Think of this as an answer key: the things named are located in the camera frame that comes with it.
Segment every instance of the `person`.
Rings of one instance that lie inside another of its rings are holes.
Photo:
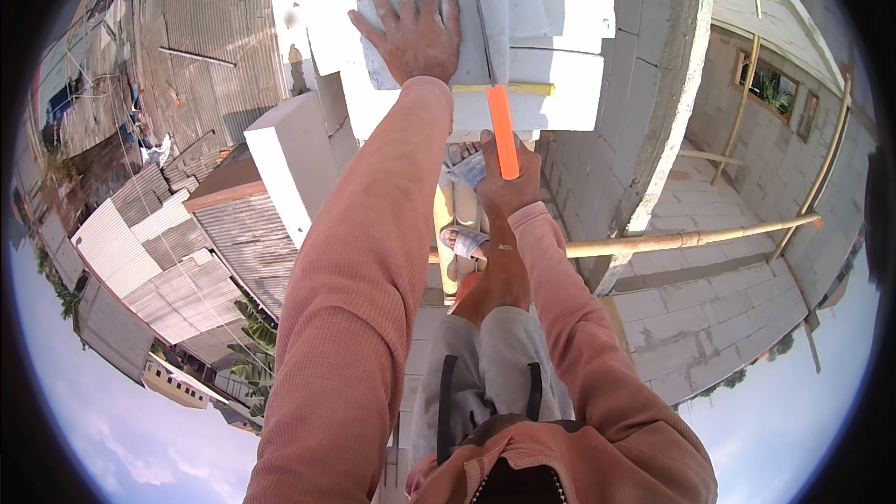
[[[401,92],[299,251],[248,503],[369,501],[399,411],[426,282],[433,194],[453,126],[447,83],[461,30],[458,0],[442,0],[441,16],[437,0],[420,0],[420,9],[398,0],[397,14],[388,0],[373,1],[384,32],[354,11],[350,17]],[[476,375],[475,355],[454,354],[447,390],[421,385],[413,501],[714,501],[716,479],[700,440],[638,378],[607,312],[569,264],[560,230],[539,202],[539,156],[518,147],[520,177],[506,182],[490,133],[481,139],[487,175],[476,192],[492,231],[488,266],[440,327],[478,335],[480,364],[495,358],[488,350],[505,350],[511,355],[504,364],[520,365]],[[529,318],[530,296],[549,357],[540,343],[514,333],[530,330],[513,323]],[[495,336],[508,331],[507,343]],[[465,346],[441,338],[446,355]],[[428,376],[444,369],[441,356],[431,352]],[[482,405],[467,407],[472,417],[441,422],[448,448],[427,441],[420,433],[433,429],[431,417],[423,417],[432,406],[421,399],[438,393],[454,401],[464,382]],[[485,403],[481,382],[493,395]],[[539,383],[540,404],[530,405]],[[564,389],[574,420],[564,420]],[[433,457],[440,452],[447,455]]]

